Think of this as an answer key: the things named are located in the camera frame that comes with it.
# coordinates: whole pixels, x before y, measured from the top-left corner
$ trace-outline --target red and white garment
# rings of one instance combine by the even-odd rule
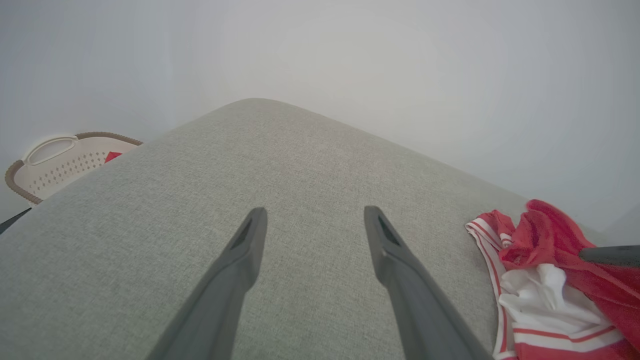
[[[638,358],[594,303],[566,284],[560,268],[544,263],[507,271],[499,252],[511,246],[513,224],[498,222],[489,213],[466,225],[484,256],[496,298],[495,360]]]

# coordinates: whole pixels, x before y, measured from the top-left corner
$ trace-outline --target red stripe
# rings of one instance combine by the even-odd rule
[[[472,221],[472,222],[471,222],[471,224],[474,224],[475,226],[478,226],[478,227],[480,228],[480,230],[482,230],[482,231],[487,235],[487,237],[488,237],[489,239],[491,239],[491,241],[493,242],[493,244],[495,244],[495,246],[497,246],[497,247],[495,247],[495,246],[494,246],[496,250],[500,251],[500,250],[502,249],[502,247],[500,246],[500,244],[498,244],[498,243],[495,241],[495,239],[494,239],[491,235],[489,235],[489,232],[487,232],[487,230],[485,230],[485,229],[484,229],[484,227],[480,226],[480,225],[479,225],[477,222],[475,222],[475,221]]]
[[[532,334],[532,335],[546,336],[548,338],[567,339],[567,340],[570,340],[572,343],[581,343],[583,341],[587,341],[587,340],[590,340],[590,339],[593,339],[593,338],[597,338],[598,336],[600,336],[602,334],[606,334],[607,332],[613,331],[615,329],[616,329],[616,327],[611,325],[610,327],[608,327],[606,329],[602,329],[600,331],[594,332],[591,335],[583,336],[583,337],[577,338],[577,339],[572,339],[569,336],[564,335],[564,334],[556,334],[554,332],[532,330],[532,329],[513,329],[513,332],[519,332],[520,334]]]
[[[500,297],[500,294],[502,294],[502,292],[500,290],[500,281],[499,281],[500,278],[498,277],[498,271],[496,271],[495,265],[493,264],[493,260],[491,260],[489,253],[487,253],[486,249],[484,248],[484,245],[482,244],[482,240],[480,240],[479,243],[480,243],[480,246],[482,246],[482,250],[484,251],[486,258],[489,259],[489,264],[491,264],[491,269],[493,270],[493,278],[495,279],[495,285],[498,289],[498,297]],[[503,326],[502,345],[500,346],[500,352],[505,352],[507,350],[507,314],[504,310],[504,307],[500,306],[500,309],[502,310],[502,326]]]

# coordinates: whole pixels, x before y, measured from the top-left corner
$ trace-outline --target gray fabric surface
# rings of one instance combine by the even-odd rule
[[[0,358],[141,359],[247,212],[269,213],[236,359],[402,359],[373,273],[382,208],[489,350],[497,312],[464,225],[525,199],[315,113],[229,104],[74,182],[0,237]]]

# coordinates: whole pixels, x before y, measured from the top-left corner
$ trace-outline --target basket handle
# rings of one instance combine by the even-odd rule
[[[40,150],[42,150],[43,147],[45,147],[47,145],[50,145],[52,143],[62,142],[62,141],[69,141],[69,140],[71,141],[71,145],[69,145],[67,148],[63,149],[62,151],[58,151],[57,153],[55,153],[53,155],[50,155],[50,156],[48,156],[48,157],[46,157],[44,159],[31,162],[31,158],[35,154],[37,154]],[[45,162],[47,160],[53,159],[56,156],[73,149],[74,146],[76,146],[77,143],[78,143],[78,138],[76,136],[73,136],[73,135],[72,136],[58,136],[56,138],[46,140],[46,141],[42,142],[41,144],[37,145],[36,147],[34,147],[33,149],[31,149],[29,152],[27,152],[27,154],[24,156],[22,161],[26,165],[31,165],[31,166],[38,165],[39,163],[43,163],[43,162]]]

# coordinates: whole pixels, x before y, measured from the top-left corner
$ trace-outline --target white plastic basket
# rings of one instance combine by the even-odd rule
[[[141,141],[126,136],[102,132],[51,138],[13,163],[4,180],[33,207],[66,185],[101,167],[110,151],[125,153],[140,144]],[[61,145],[62,150],[52,155],[45,154],[44,149],[60,149]]]

